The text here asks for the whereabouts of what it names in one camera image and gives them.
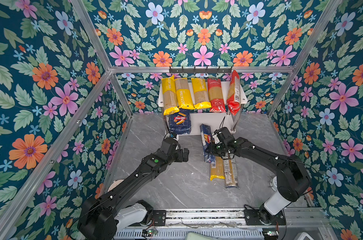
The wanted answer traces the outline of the yellow wholewheat spaghetti bag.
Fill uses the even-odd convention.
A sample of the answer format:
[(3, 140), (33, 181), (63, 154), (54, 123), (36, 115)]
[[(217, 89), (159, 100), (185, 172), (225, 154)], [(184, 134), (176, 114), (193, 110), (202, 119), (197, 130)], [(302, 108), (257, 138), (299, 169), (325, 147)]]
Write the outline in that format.
[(209, 101), (205, 79), (192, 78), (191, 83), (195, 100), (194, 108), (197, 110), (210, 109), (211, 103)]

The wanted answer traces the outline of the yellow Pastatime spaghetti bag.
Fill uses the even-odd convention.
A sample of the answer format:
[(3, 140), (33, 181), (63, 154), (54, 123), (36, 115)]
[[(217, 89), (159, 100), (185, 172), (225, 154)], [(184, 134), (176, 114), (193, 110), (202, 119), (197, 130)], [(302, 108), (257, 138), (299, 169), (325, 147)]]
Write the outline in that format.
[(176, 79), (175, 88), (178, 108), (185, 110), (194, 110), (194, 105), (187, 78)]

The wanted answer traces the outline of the red-ended spaghetti bag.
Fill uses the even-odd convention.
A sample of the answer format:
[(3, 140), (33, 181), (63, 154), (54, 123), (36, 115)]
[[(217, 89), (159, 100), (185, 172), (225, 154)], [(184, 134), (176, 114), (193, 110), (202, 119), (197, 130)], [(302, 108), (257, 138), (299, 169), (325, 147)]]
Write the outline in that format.
[(231, 75), (231, 80), (229, 84), (228, 94), (227, 94), (227, 106), (232, 115), (236, 115), (240, 110), (241, 105), (241, 95), (240, 95), (240, 77), (237, 71), (233, 71)]

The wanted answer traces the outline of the blue Barilla spaghetti bag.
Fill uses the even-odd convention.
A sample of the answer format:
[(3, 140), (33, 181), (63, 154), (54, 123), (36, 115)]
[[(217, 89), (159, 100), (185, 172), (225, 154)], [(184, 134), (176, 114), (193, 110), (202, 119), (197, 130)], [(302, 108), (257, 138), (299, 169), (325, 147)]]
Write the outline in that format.
[(200, 135), (202, 139), (202, 147), (203, 147), (203, 157), (205, 163), (213, 163), (215, 162), (215, 155), (208, 153), (206, 150), (211, 142), (211, 128), (208, 125), (201, 124), (200, 125)]

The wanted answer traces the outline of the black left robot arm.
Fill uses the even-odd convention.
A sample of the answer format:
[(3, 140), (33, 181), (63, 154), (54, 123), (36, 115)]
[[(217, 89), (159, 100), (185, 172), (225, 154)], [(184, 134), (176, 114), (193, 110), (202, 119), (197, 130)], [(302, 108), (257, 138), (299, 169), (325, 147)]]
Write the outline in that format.
[(111, 240), (123, 226), (117, 215), (142, 187), (154, 180), (174, 162), (187, 162), (189, 149), (176, 139), (166, 138), (156, 152), (145, 156), (137, 169), (111, 191), (97, 199), (87, 199), (81, 207), (77, 229), (87, 240)]

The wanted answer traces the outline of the red Barilla spaghetti bag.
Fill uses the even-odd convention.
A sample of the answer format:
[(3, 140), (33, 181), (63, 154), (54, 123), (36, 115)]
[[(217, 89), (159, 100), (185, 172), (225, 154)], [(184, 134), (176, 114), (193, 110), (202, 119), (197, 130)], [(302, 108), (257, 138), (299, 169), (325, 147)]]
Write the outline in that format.
[(225, 113), (225, 104), (220, 79), (207, 79), (211, 113)]

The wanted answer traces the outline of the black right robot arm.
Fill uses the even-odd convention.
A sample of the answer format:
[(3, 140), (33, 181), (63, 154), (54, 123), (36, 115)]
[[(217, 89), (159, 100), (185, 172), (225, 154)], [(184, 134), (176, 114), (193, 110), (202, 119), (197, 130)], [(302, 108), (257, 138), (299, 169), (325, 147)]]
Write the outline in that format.
[(263, 214), (277, 215), (304, 195), (311, 185), (305, 164), (297, 156), (276, 154), (245, 138), (236, 139), (226, 127), (214, 131), (213, 140), (205, 151), (223, 160), (233, 157), (248, 159), (275, 174), (277, 191), (260, 208)]

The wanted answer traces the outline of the blue Barilla pasta bag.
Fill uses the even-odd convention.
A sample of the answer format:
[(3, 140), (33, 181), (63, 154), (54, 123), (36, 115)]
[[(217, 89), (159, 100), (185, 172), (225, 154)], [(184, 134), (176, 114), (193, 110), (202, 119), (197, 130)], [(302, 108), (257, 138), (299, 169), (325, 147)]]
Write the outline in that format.
[(180, 109), (169, 116), (169, 130), (177, 135), (188, 135), (191, 132), (190, 110)]

